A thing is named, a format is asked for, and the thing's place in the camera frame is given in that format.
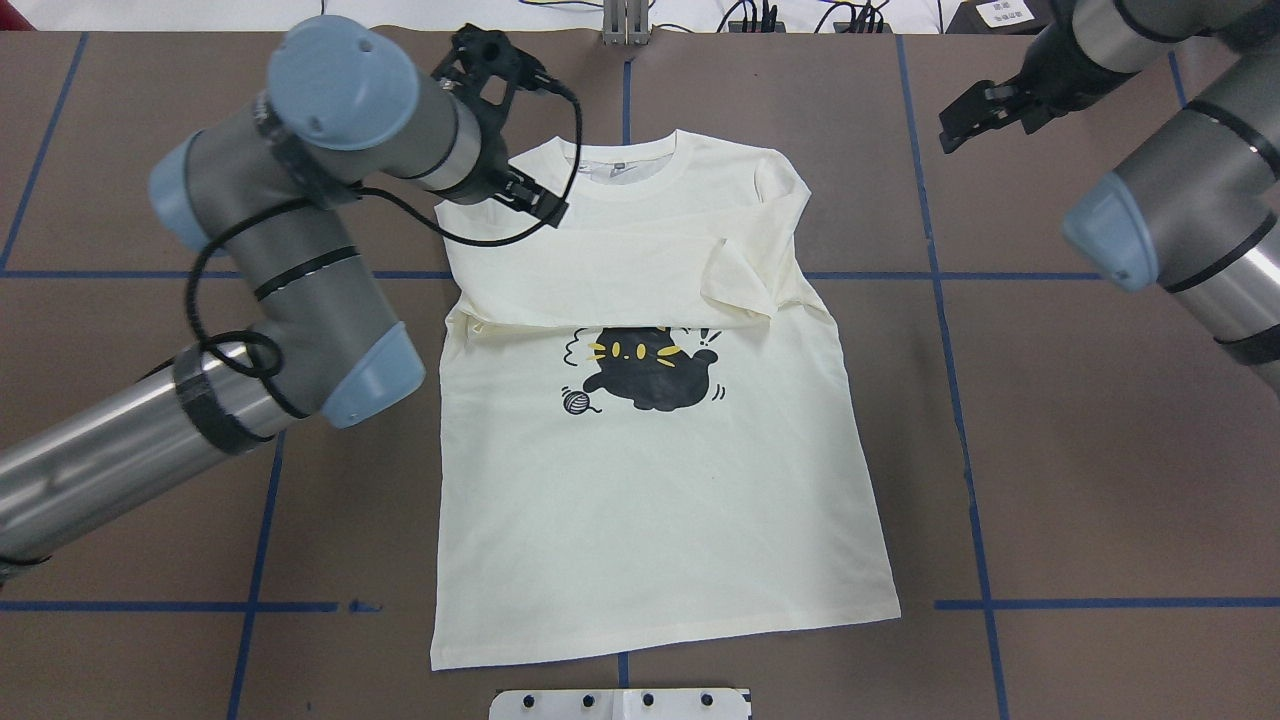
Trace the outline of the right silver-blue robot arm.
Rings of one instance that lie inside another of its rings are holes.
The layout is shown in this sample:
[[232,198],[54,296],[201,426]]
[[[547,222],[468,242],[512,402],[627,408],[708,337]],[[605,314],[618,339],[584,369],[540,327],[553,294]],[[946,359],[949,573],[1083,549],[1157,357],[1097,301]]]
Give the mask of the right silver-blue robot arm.
[[1275,1],[1055,1],[1010,79],[979,81],[940,114],[940,145],[1014,122],[1034,133],[1091,108],[1171,47],[1210,35],[1234,64],[1103,176],[1062,220],[1116,286],[1170,293],[1235,363],[1279,383]]

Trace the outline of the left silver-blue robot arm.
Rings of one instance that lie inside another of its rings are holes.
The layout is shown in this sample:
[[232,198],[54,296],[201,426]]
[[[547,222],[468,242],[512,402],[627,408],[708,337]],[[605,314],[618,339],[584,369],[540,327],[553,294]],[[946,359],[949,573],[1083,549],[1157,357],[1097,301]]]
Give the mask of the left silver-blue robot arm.
[[177,145],[148,178],[160,222],[193,254],[189,338],[109,398],[3,452],[3,579],[297,421],[360,424],[413,395],[426,368],[340,209],[383,176],[460,205],[495,201],[561,223],[572,183],[509,155],[521,94],[575,92],[495,29],[466,24],[430,69],[340,15],[288,29],[262,88]]

